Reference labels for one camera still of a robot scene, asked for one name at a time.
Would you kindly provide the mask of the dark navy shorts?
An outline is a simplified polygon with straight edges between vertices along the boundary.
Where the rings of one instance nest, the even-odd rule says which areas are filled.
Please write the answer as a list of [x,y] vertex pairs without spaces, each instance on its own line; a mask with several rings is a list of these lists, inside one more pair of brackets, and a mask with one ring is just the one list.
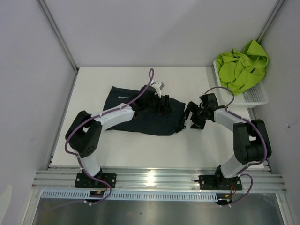
[[147,135],[171,136],[184,128],[182,121],[186,104],[170,97],[171,112],[160,115],[159,112],[142,110],[136,102],[138,111],[131,121],[117,124],[109,130],[138,132]]

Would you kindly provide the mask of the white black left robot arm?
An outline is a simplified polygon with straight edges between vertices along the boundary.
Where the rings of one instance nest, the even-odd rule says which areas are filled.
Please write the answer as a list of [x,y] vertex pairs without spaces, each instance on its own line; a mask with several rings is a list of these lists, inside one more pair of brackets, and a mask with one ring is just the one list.
[[102,181],[102,168],[94,152],[101,133],[112,129],[147,135],[168,136],[174,132],[168,95],[162,96],[164,84],[145,85],[138,94],[112,88],[107,109],[97,115],[86,111],[77,114],[65,135],[65,152],[74,155],[90,187]]

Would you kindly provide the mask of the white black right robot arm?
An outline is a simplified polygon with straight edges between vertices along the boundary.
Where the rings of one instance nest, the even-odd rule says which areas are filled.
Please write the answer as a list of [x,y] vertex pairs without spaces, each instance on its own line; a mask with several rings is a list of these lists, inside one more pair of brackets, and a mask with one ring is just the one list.
[[258,165],[272,154],[268,132],[263,120],[248,120],[219,105],[215,94],[200,97],[199,105],[189,102],[183,121],[191,119],[192,129],[203,130],[207,121],[218,123],[233,133],[233,156],[218,166],[213,175],[200,175],[196,182],[202,190],[229,190],[235,185],[241,190],[240,176],[253,165]]

